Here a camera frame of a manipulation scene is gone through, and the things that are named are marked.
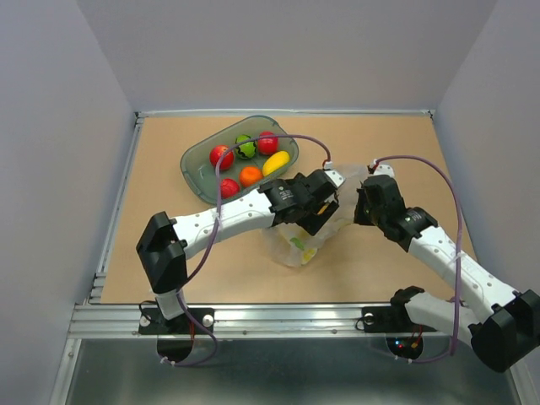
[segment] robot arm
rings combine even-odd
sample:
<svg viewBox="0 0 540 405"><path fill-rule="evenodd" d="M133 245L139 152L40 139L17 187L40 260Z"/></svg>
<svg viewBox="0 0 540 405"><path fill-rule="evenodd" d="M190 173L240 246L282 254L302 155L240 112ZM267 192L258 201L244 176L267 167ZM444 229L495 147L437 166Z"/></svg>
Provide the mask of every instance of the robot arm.
<svg viewBox="0 0 540 405"><path fill-rule="evenodd" d="M345 179L335 170L315 170L307 177L273 180L222 207L214 230L216 208L170 219L155 214L137 253L166 320L183 313L176 295L188 281L186 260L214 242L248 230L295 223L314 235L338 209L338 191Z"/></svg>
<svg viewBox="0 0 540 405"><path fill-rule="evenodd" d="M290 180L263 184L244 197L223 206L219 227L216 210L170 219L155 214L137 252L159 308L166 320L182 314L177 294L189 281L186 259L208 246L248 230L295 223L310 235L328 221L339 206L344 183L335 170L315 170ZM354 222L374 225L404 251L434 269L451 287L456 276L455 244L422 208L406 208L388 165L378 165L359 189ZM458 338L471 345L491 369L505 371L540 344L540 297L533 291L515 291L462 254L462 307ZM454 305L423 289L396 292L391 307L406 322L452 334ZM376 317L371 319L375 324Z"/></svg>
<svg viewBox="0 0 540 405"><path fill-rule="evenodd" d="M364 182L359 189L354 222L377 226L387 239L424 262L451 287L455 286L456 245L422 208L406 208L392 177L373 175ZM519 293L464 252L461 260L462 298L468 307L461 308L458 337L472 346L492 370L508 370L540 344L540 297L531 290ZM409 287L398 291L391 304L404 308L413 323L452 334L451 303Z"/></svg>

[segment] plastic fruit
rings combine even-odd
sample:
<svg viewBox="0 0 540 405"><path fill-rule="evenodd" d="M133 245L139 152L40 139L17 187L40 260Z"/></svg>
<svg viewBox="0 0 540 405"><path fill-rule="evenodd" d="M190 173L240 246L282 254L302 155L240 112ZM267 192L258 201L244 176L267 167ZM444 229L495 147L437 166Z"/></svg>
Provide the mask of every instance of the plastic fruit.
<svg viewBox="0 0 540 405"><path fill-rule="evenodd" d="M285 166L290 161L290 156L287 152L284 150L281 150L277 152L276 154L273 154L268 158L266 162L264 162L264 165L262 166L262 173L265 176L268 176L270 173L273 173L280 167Z"/></svg>
<svg viewBox="0 0 540 405"><path fill-rule="evenodd" d="M251 139L249 135L240 135L236 138L235 143L247 141L248 139ZM251 159L257 154L257 144L255 142L244 143L243 145L237 146L235 152L236 156L241 159Z"/></svg>
<svg viewBox="0 0 540 405"><path fill-rule="evenodd" d="M222 198L231 198L240 191L240 186L233 179L223 179L220 189Z"/></svg>
<svg viewBox="0 0 540 405"><path fill-rule="evenodd" d="M273 134L274 133L270 131L261 132L257 142L257 146L259 147L259 152L261 152L261 154L270 155L278 152L279 140L277 138L265 138L268 135Z"/></svg>
<svg viewBox="0 0 540 405"><path fill-rule="evenodd" d="M227 145L218 145L215 148L212 149L210 152L210 163L213 167L216 167L216 164L218 163L219 158L222 154L225 153L225 150L227 150L229 147ZM230 166L232 166L233 162L235 161L235 156L232 152L228 152L227 156L224 157L223 162L221 162L221 165L219 166L219 170L227 170Z"/></svg>
<svg viewBox="0 0 540 405"><path fill-rule="evenodd" d="M240 184L243 187L253 186L259 180L262 180L263 175L261 169L256 166L246 166L240 172Z"/></svg>

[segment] tan tabletop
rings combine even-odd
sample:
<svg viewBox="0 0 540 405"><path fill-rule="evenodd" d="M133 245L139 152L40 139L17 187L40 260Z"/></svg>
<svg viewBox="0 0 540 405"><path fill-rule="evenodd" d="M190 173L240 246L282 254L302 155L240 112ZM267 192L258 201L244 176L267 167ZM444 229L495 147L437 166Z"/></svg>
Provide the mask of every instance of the tan tabletop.
<svg viewBox="0 0 540 405"><path fill-rule="evenodd" d="M432 122L424 116L275 116L288 133L311 135L326 143L336 165L367 164L388 154L416 154L446 170ZM185 183L179 167L193 144L239 121L234 116L160 117L144 121L133 161L102 303L152 299L135 245L149 218L208 209ZM319 168L324 152L299 140L300 156L287 176ZM408 206L420 206L455 237L456 213L444 181L428 166L392 161ZM468 235L464 247L473 252ZM188 261L188 271L202 253ZM388 301L397 289L417 285L447 299L451 289L423 263L386 240L374 227L350 225L328 240L302 268L271 260L261 231L217 244L207 264L186 288L191 303L289 303Z"/></svg>

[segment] gray wall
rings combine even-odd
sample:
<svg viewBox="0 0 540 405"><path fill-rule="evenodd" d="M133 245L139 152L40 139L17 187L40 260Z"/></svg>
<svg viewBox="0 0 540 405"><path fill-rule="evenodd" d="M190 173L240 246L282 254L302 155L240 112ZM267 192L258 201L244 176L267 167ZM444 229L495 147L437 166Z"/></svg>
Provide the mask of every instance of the gray wall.
<svg viewBox="0 0 540 405"><path fill-rule="evenodd" d="M136 111L435 107L495 0L78 0Z"/></svg>
<svg viewBox="0 0 540 405"><path fill-rule="evenodd" d="M48 403L132 109L72 0L0 4L0 403Z"/></svg>
<svg viewBox="0 0 540 405"><path fill-rule="evenodd" d="M540 292L540 2L500 0L435 116L481 263ZM540 389L540 349L528 359Z"/></svg>

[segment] red ball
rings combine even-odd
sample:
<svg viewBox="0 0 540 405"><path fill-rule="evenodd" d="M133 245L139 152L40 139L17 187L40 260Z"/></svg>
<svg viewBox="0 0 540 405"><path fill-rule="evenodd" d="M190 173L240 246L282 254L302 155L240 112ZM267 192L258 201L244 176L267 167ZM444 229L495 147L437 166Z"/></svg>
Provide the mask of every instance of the red ball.
<svg viewBox="0 0 540 405"><path fill-rule="evenodd" d="M212 149L212 151L210 152L210 163L213 167L216 167L219 158L222 154L225 153L225 150L227 150L228 148L229 147L227 145L218 145ZM223 162L221 162L221 165L219 166L219 171L227 170L230 166L232 166L234 161L235 155L232 153L232 151L228 152L227 156L224 157Z"/></svg>
<svg viewBox="0 0 540 405"><path fill-rule="evenodd" d="M229 198L233 197L240 191L240 186L233 179L223 179L221 181L221 197Z"/></svg>
<svg viewBox="0 0 540 405"><path fill-rule="evenodd" d="M261 132L261 135L257 142L257 147L259 148L259 152L261 152L261 154L270 155L270 154L275 154L276 152L278 152L279 139L265 138L268 135L273 135L273 132L270 132L270 131Z"/></svg>

